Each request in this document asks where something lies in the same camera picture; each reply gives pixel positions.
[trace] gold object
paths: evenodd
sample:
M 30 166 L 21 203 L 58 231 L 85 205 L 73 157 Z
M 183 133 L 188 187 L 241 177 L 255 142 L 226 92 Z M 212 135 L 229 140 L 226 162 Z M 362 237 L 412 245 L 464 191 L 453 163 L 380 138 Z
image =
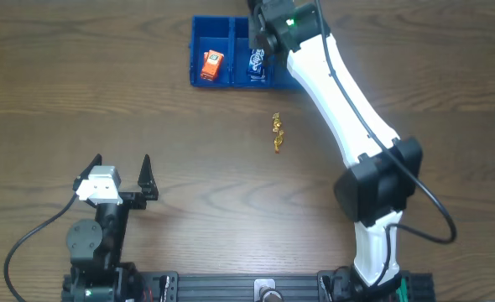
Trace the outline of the gold object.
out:
M 272 132 L 277 133 L 277 135 L 278 135 L 274 139 L 275 153 L 278 154 L 279 153 L 279 146 L 283 143 L 284 131 L 279 129 L 279 128 L 281 128 L 281 125 L 282 125 L 281 119 L 279 118 L 279 112 L 274 113 L 272 118 L 274 119 L 274 127 L 272 128 Z

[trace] cable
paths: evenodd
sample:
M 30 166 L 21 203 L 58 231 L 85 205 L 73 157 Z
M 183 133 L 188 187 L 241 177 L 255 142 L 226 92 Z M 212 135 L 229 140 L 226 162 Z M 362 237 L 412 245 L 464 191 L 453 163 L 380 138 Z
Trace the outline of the cable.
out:
M 419 187 L 426 195 L 429 197 L 429 199 L 434 203 L 438 211 L 441 213 L 441 215 L 445 218 L 445 221 L 447 222 L 447 225 L 451 231 L 451 234 L 448 238 L 438 238 L 434 237 L 428 233 L 416 230 L 410 226 L 405 226 L 403 224 L 398 224 L 398 223 L 390 223 L 385 227 L 385 232 L 386 232 L 386 240 L 387 240 L 387 246 L 388 246 L 388 255 L 386 257 L 385 263 L 383 265 L 383 271 L 376 280 L 376 282 L 373 284 L 373 286 L 377 286 L 380 281 L 382 281 L 383 276 L 385 273 L 388 271 L 389 268 L 389 261 L 391 258 L 391 238 L 390 238 L 390 229 L 391 227 L 397 227 L 399 229 L 402 229 L 404 231 L 410 232 L 414 234 L 415 236 L 424 238 L 425 240 L 439 243 L 439 244 L 449 244 L 453 243 L 456 240 L 456 225 L 455 222 L 453 221 L 451 215 L 447 211 L 447 209 L 441 204 L 440 200 L 430 191 L 430 189 L 417 177 L 415 177 L 409 170 L 404 166 L 400 160 L 394 157 L 394 155 L 383 145 L 383 143 L 378 139 L 376 134 L 372 131 L 372 129 L 368 126 L 367 122 L 363 119 L 361 113 L 357 110 L 356 106 L 354 105 L 352 99 L 350 96 L 348 96 L 347 91 L 343 87 L 342 83 L 339 81 L 339 78 L 337 77 L 337 74 L 335 70 L 333 69 L 333 64 L 331 63 L 331 58 L 330 58 L 330 52 L 328 50 L 328 44 L 326 41 L 326 29 L 324 27 L 324 17 L 322 15 L 322 6 L 320 5 L 320 0 L 315 0 L 316 4 L 316 10 L 318 14 L 318 25 L 320 28 L 320 33 L 322 35 L 322 44 L 324 45 L 324 55 L 326 56 L 326 62 L 328 64 L 328 67 L 330 68 L 330 73 L 331 77 L 333 77 L 333 80 L 339 87 L 339 90 L 341 91 L 342 95 L 345 97 L 346 101 L 348 102 L 348 105 L 350 108 L 354 111 L 354 114 L 356 114 L 357 119 L 359 122 L 363 125 L 365 130 L 367 130 L 367 134 L 374 140 L 374 142 L 380 147 L 380 149 L 383 151 L 384 154 L 386 154 L 391 161 L 399 168 L 408 178 L 410 178 L 417 187 Z
M 76 200 L 76 197 L 77 197 L 77 195 L 74 194 L 72 196 L 72 198 L 70 198 L 69 203 L 67 203 L 66 206 L 59 213 L 55 214 L 52 218 L 41 223 L 40 225 L 35 227 L 35 229 L 31 230 L 29 233 L 25 234 L 22 238 L 20 238 L 20 240 L 18 240 L 14 244 L 13 248 L 11 248 L 11 250 L 7 254 L 7 257 L 5 258 L 5 263 L 3 264 L 3 277 L 5 278 L 5 283 L 7 284 L 7 287 L 9 288 L 9 290 L 11 291 L 11 294 L 13 294 L 14 298 L 16 298 L 16 300 L 18 302 L 25 302 L 25 300 L 22 298 L 22 296 L 20 294 L 18 294 L 18 292 L 14 288 L 13 284 L 11 283 L 11 279 L 9 278 L 9 263 L 11 262 L 11 258 L 13 257 L 14 252 L 16 252 L 16 250 L 22 245 L 22 243 L 24 243 L 26 240 L 28 240 L 36 232 L 42 230 L 43 228 L 48 226 L 50 223 L 55 221 L 57 218 L 59 218 L 63 214 L 65 214 L 65 212 L 67 212 L 69 210 L 70 206 L 72 206 L 72 204 Z

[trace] blue bin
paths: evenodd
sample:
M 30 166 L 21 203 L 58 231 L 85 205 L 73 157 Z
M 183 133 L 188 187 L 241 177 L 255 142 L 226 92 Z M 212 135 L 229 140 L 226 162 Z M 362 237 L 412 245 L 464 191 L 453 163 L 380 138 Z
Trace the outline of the blue bin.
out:
M 200 77 L 203 54 L 210 49 L 225 55 L 214 81 Z M 267 66 L 265 80 L 252 80 L 247 73 L 250 57 L 247 17 L 193 17 L 190 44 L 191 85 L 209 88 L 301 88 L 282 64 Z

